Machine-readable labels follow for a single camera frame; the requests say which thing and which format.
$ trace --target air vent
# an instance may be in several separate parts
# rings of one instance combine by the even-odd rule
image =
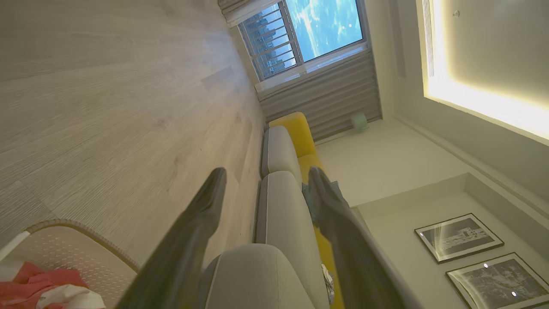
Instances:
[[[425,49],[427,50],[427,72],[429,77],[435,76],[433,27],[431,14],[431,0],[423,0],[423,22],[425,25]]]

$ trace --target wooden floor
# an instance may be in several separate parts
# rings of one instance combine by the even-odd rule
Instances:
[[[264,116],[216,0],[0,2],[0,246],[78,221],[146,261],[215,167],[251,242]]]

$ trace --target clothes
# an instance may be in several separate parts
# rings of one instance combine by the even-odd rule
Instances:
[[[322,264],[322,274],[324,274],[324,282],[326,283],[326,289],[328,290],[328,300],[330,305],[334,303],[335,297],[335,287],[334,287],[334,278],[328,272],[328,269],[324,264]]]
[[[105,305],[101,296],[88,290],[78,270],[56,269],[45,273],[25,262],[12,282],[0,282],[0,308],[101,309]]]

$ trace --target picture frame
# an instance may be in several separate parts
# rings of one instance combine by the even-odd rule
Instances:
[[[438,264],[505,243],[472,213],[414,230]]]
[[[549,303],[549,284],[514,252],[446,276],[470,309],[520,309]]]

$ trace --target black picture frame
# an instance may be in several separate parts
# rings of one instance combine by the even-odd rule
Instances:
[[[442,239],[446,230],[453,234]],[[505,245],[473,213],[417,228],[414,233],[437,264]]]
[[[503,282],[512,282],[505,286]],[[523,309],[549,304],[549,284],[515,252],[446,272],[469,309]]]

